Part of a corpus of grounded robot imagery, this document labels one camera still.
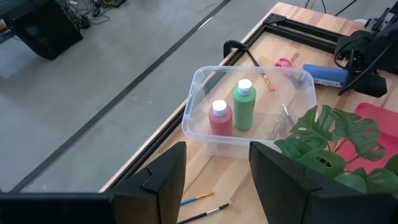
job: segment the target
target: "wooden surface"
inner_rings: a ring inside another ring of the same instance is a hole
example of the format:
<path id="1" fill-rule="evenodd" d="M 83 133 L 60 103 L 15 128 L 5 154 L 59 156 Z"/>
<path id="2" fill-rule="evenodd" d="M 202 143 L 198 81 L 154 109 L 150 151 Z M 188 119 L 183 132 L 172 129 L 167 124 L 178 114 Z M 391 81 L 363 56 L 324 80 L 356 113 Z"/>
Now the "wooden surface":
<path id="1" fill-rule="evenodd" d="M 309 11 L 284 3 L 277 3 L 269 13 L 271 12 L 345 35 L 350 35 L 353 31 L 363 27 L 362 24 L 357 22 L 347 21 L 346 19 Z M 250 36 L 261 22 L 262 20 L 243 41 Z M 250 51 L 264 67 L 273 66 L 281 57 L 290 58 L 297 68 L 301 68 L 303 63 L 335 67 L 331 54 L 272 34 L 264 34 L 260 37 L 250 48 Z M 236 65 L 251 66 L 252 62 L 248 57 L 243 56 Z M 394 103 L 394 98 L 398 97 L 398 77 L 382 72 L 381 75 L 387 79 L 388 87 L 388 94 L 381 98 L 373 98 L 354 91 L 349 91 L 343 96 L 337 97 L 338 90 L 336 88 L 317 86 L 317 103 L 318 105 L 330 105 L 341 110 L 353 111 L 359 103 L 366 102 L 389 110 L 398 111 L 398 104 Z M 185 102 L 176 109 L 175 113 L 184 105 Z M 114 182 L 121 172 L 143 150 L 145 145 L 154 138 L 173 116 L 174 114 L 165 121 L 158 131 L 126 162 L 101 191 L 106 190 Z M 215 192 L 213 196 L 182 206 L 178 220 L 192 217 L 228 202 L 231 206 L 222 212 L 201 218 L 192 223 L 267 223 L 266 216 L 254 188 L 248 160 L 208 156 L 202 151 L 198 142 L 185 137 L 180 126 L 151 155 L 146 164 L 178 141 L 187 142 L 187 174 L 183 199 L 196 197 L 210 190 Z"/>

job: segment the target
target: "green leaf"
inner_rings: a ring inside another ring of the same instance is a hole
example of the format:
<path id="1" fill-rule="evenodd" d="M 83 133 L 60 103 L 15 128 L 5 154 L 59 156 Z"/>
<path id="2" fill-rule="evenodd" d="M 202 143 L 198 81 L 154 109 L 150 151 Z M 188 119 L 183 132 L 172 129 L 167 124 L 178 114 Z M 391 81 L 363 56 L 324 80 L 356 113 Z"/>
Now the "green leaf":
<path id="1" fill-rule="evenodd" d="M 384 157 L 386 149 L 377 143 L 380 132 L 375 121 L 338 109 L 333 109 L 330 114 L 336 119 L 334 135 L 351 141 L 360 157 L 370 161 Z"/>
<path id="2" fill-rule="evenodd" d="M 328 141 L 332 140 L 332 133 L 329 132 L 330 125 L 334 118 L 330 116 L 331 107 L 322 106 L 322 112 L 315 121 L 317 106 L 309 109 L 297 124 L 290 131 L 291 137 L 305 141 L 314 149 L 324 149 Z"/>
<path id="3" fill-rule="evenodd" d="M 372 170 L 368 184 L 370 193 L 398 193 L 398 176 L 387 169 Z"/>
<path id="4" fill-rule="evenodd" d="M 335 180 L 348 187 L 366 193 L 365 181 L 358 175 L 340 174 L 335 178 Z"/>
<path id="5" fill-rule="evenodd" d="M 341 156 L 327 150 L 308 152 L 296 161 L 331 178 L 343 173 L 346 167 L 346 161 Z"/>
<path id="6" fill-rule="evenodd" d="M 365 172 L 365 169 L 363 167 L 357 168 L 355 170 L 353 170 L 351 172 L 352 175 L 358 175 L 360 177 L 362 177 L 362 179 L 364 180 L 365 184 L 366 184 L 366 189 L 369 188 L 369 184 L 368 184 L 368 175 Z"/>
<path id="7" fill-rule="evenodd" d="M 295 138 L 276 140 L 274 144 L 279 147 L 283 155 L 295 160 L 313 150 L 307 143 Z"/>
<path id="8" fill-rule="evenodd" d="M 388 161 L 387 164 L 384 166 L 387 170 L 395 173 L 398 175 L 398 153 L 393 155 Z"/>

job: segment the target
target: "green paint bottle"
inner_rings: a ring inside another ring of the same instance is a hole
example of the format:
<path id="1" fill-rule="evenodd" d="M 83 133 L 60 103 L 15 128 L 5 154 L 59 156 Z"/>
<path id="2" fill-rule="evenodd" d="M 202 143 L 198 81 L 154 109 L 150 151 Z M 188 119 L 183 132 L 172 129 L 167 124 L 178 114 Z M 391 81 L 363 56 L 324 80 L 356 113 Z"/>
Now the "green paint bottle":
<path id="1" fill-rule="evenodd" d="M 234 127 L 239 131 L 247 131 L 253 122 L 254 104 L 256 102 L 256 89 L 248 79 L 242 79 L 233 90 Z"/>

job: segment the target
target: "paint bottle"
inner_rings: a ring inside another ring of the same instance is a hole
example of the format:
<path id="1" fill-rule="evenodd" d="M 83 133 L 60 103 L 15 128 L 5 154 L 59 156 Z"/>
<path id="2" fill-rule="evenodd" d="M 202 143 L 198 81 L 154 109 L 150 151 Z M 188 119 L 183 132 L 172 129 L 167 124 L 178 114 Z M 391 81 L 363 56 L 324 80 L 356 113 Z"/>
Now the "paint bottle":
<path id="1" fill-rule="evenodd" d="M 247 131 L 253 122 L 256 89 L 248 79 L 242 79 L 233 90 L 234 98 L 234 127 L 239 131 Z"/>
<path id="2" fill-rule="evenodd" d="M 216 100 L 209 109 L 211 133 L 217 136 L 232 135 L 232 109 L 224 100 Z"/>

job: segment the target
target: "red paint bottle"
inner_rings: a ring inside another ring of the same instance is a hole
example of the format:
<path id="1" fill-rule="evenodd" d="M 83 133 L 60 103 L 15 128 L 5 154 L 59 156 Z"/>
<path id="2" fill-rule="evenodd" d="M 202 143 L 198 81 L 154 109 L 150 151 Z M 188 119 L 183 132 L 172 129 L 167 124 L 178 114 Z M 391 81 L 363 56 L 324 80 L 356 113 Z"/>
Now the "red paint bottle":
<path id="1" fill-rule="evenodd" d="M 224 100 L 216 100 L 209 109 L 211 133 L 218 136 L 232 135 L 232 109 Z"/>

